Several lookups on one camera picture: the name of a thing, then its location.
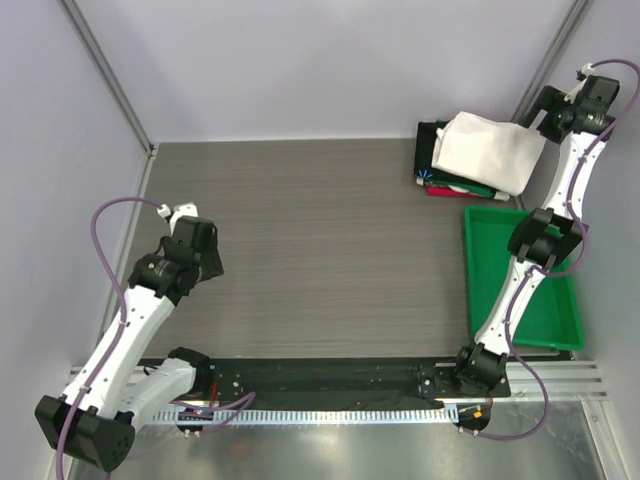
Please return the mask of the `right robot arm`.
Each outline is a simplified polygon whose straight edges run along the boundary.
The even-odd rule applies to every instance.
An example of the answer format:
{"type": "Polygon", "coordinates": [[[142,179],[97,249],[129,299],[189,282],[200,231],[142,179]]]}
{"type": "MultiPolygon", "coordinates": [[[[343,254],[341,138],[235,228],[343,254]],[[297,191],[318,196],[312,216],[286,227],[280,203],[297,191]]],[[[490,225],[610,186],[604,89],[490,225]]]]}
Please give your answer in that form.
{"type": "Polygon", "coordinates": [[[575,249],[587,247],[582,204],[593,167],[616,119],[609,109],[620,90],[617,80],[581,73],[570,93],[545,86],[519,125],[533,126],[559,145],[558,166],[549,193],[514,229],[501,292],[473,342],[462,348],[450,372],[454,390],[485,396],[506,381],[512,340],[536,289],[575,249]]]}

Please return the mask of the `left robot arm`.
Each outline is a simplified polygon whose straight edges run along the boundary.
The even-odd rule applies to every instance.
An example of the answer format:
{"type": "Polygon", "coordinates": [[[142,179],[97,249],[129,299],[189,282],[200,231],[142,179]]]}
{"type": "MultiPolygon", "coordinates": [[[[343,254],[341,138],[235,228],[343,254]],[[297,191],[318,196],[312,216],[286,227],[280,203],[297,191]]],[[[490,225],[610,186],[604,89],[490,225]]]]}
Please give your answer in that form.
{"type": "Polygon", "coordinates": [[[140,258],[116,313],[89,361],[57,397],[43,396],[36,420],[50,447],[111,473],[125,460],[136,431],[158,410],[213,385],[208,356],[184,347],[135,385],[132,373],[159,327],[199,283],[223,274],[217,228],[193,215],[174,218],[157,251],[140,258]]]}

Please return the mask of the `white t-shirt red print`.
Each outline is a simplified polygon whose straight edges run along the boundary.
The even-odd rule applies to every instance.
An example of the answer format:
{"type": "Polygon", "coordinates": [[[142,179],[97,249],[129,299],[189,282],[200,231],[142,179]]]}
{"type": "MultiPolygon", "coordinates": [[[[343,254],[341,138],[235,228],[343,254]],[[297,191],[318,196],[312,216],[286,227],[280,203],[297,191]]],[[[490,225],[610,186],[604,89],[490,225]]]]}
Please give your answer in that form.
{"type": "Polygon", "coordinates": [[[535,129],[461,111],[436,129],[432,165],[518,196],[527,186],[545,143],[535,129]]]}

